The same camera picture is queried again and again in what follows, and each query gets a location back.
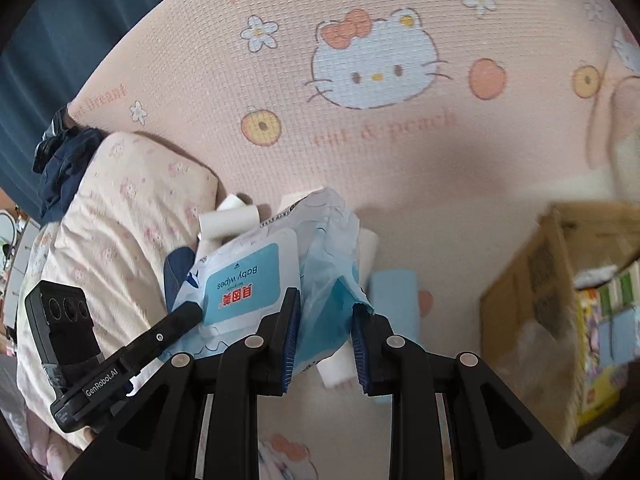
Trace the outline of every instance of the whisker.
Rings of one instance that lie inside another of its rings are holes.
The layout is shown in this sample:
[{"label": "whisker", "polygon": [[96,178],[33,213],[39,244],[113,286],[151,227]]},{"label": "whisker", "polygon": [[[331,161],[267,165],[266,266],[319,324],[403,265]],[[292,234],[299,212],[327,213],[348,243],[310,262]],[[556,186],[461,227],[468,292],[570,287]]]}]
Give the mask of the whisker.
[{"label": "whisker", "polygon": [[303,84],[303,86],[306,85],[310,85],[311,83],[318,83],[321,81],[326,81],[327,83],[333,83],[334,80],[333,79],[312,79],[311,81],[307,81],[306,83]]},{"label": "whisker", "polygon": [[422,64],[422,66],[429,66],[429,65],[436,64],[436,63],[448,63],[448,62],[449,62],[449,61],[444,61],[444,60],[442,60],[442,59],[438,59],[438,60],[436,60],[436,61],[430,61],[430,62],[428,62],[428,63],[423,63],[423,64]]},{"label": "whisker", "polygon": [[440,77],[444,77],[446,79],[449,79],[450,81],[453,81],[453,78],[450,75],[446,75],[446,74],[441,74],[439,72],[429,72],[425,75],[439,75]]},{"label": "whisker", "polygon": [[313,99],[314,97],[318,97],[319,95],[324,95],[324,94],[326,94],[327,92],[333,92],[333,90],[324,90],[324,91],[322,91],[322,92],[318,90],[318,93],[317,93],[317,94],[313,94],[309,99],[307,99],[307,100],[306,100],[306,102],[307,102],[307,103],[310,103],[310,102],[311,102],[311,99]]}]

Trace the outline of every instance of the pillow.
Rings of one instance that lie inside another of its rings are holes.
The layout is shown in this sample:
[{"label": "pillow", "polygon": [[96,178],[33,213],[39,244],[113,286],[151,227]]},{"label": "pillow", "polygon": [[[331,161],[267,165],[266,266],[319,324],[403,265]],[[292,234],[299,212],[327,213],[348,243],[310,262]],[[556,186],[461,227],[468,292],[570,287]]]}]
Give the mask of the pillow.
[{"label": "pillow", "polygon": [[[111,134],[98,148],[55,233],[42,279],[84,290],[105,357],[166,315],[164,259],[177,247],[195,247],[198,215],[215,209],[217,186],[206,168],[137,134]],[[24,303],[18,332],[18,386],[30,409],[60,431]],[[134,378],[136,390],[159,365]],[[69,441],[88,445],[82,431]]]}]

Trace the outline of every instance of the baby wipes package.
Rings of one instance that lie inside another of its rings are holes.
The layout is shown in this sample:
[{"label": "baby wipes package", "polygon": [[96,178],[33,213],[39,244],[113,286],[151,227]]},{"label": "baby wipes package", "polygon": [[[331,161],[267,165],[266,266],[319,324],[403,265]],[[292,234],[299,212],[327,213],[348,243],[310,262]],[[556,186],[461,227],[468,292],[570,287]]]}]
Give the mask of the baby wipes package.
[{"label": "baby wipes package", "polygon": [[294,373],[332,355],[349,336],[358,286],[360,222],[333,189],[313,192],[196,262],[174,306],[195,301],[203,321],[170,354],[201,358],[255,333],[277,312],[288,286],[300,290],[302,317]]}]

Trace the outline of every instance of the hello kitty print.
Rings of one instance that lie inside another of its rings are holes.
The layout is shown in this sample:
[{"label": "hello kitty print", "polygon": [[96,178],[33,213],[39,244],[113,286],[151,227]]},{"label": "hello kitty print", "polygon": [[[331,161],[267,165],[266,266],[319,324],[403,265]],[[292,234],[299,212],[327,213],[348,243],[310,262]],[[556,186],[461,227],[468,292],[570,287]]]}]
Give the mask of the hello kitty print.
[{"label": "hello kitty print", "polygon": [[326,21],[316,29],[312,80],[316,97],[356,110],[382,108],[409,101],[427,91],[445,61],[418,13],[410,8],[389,18],[372,20],[363,9],[343,20]]}]

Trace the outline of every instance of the silver screw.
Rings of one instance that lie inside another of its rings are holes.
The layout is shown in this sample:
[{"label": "silver screw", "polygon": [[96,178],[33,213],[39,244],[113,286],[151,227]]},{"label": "silver screw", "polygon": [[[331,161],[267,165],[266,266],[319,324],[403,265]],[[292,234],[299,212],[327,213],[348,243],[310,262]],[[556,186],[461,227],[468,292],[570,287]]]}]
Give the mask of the silver screw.
[{"label": "silver screw", "polygon": [[244,344],[248,348],[260,348],[264,344],[264,339],[262,339],[259,335],[251,335],[244,340]]},{"label": "silver screw", "polygon": [[390,335],[386,338],[386,344],[391,348],[402,348],[404,346],[404,337],[400,335]]},{"label": "silver screw", "polygon": [[188,354],[176,354],[171,358],[171,364],[176,368],[183,368],[189,364],[190,360]]},{"label": "silver screw", "polygon": [[474,367],[478,364],[478,357],[471,352],[465,352],[460,356],[460,362],[468,367]]}]

